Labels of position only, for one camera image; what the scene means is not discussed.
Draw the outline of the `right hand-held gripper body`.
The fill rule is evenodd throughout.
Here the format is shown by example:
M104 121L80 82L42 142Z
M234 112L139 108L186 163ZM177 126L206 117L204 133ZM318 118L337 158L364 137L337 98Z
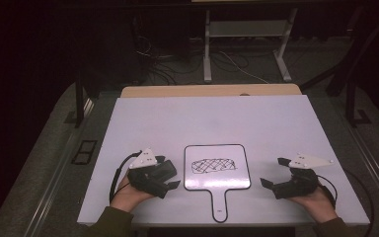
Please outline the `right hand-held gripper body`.
M277 199L304 197L313 193L318 187L323 190L326 188L320 184L314 168L331 166L334 164L333 160L305 154L298 154L289 160L287 168L291 172L290 180L275 184L275 188L272 190Z

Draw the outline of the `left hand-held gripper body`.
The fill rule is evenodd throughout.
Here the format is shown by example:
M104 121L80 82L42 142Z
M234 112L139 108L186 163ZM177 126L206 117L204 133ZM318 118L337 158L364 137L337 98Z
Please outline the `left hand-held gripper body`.
M127 178L134 188L152 196L164 198L168 192L166 181L160 182L151 177L154 168L161 164L157 162L155 156L150 148L143 150L129 165Z

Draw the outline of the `white handheld whiteboard with handle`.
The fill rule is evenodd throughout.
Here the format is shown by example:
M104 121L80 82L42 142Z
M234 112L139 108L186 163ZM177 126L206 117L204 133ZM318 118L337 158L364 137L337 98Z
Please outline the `white handheld whiteboard with handle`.
M210 193L212 218L228 218L228 191L251 186L245 148L241 144L191 145L185 148L184 187Z

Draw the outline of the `person's left hand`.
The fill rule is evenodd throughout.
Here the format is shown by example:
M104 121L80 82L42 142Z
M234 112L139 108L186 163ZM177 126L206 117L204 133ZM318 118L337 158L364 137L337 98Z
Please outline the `person's left hand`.
M125 212L132 212L137 206L152 197L152 195L131 186L127 176L124 176L118 185L113 200L110 202L110 207Z

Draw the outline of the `person's right hand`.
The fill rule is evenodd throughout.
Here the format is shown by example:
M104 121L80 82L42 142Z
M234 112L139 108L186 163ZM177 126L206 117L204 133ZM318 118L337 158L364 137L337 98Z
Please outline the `person's right hand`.
M335 208L321 188L304 197L290 197L289 200L301 205L317 223L338 218Z

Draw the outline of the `beige wooden table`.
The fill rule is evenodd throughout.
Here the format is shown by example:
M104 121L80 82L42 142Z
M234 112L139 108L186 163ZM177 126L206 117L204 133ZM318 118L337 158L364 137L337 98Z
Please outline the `beige wooden table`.
M295 84L234 84L125 87L122 98L301 95Z

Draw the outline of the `black metal stand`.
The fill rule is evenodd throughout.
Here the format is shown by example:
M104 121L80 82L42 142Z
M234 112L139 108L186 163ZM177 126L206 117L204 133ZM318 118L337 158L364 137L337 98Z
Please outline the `black metal stand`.
M300 85L305 91L329 79L326 94L345 95L345 116L352 126L368 122L356 108L356 91L364 90L379 109L379 0L357 8L353 42L341 62Z
M78 72L75 76L75 127L78 128L85 119L85 111L87 103L89 101L89 95L85 87L85 79L81 72Z

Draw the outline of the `white metal stand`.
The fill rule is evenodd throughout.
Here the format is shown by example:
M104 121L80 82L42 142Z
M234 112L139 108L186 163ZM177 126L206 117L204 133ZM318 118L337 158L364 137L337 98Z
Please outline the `white metal stand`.
M206 83L212 82L210 40L216 38L271 38L281 39L280 46L273 52L274 60L284 82L291 82L292 78L286 66L283 54L287 47L291 30L297 15L297 8L292 8L286 20L261 21L212 21L210 12L205 12L204 24L204 54L203 79Z

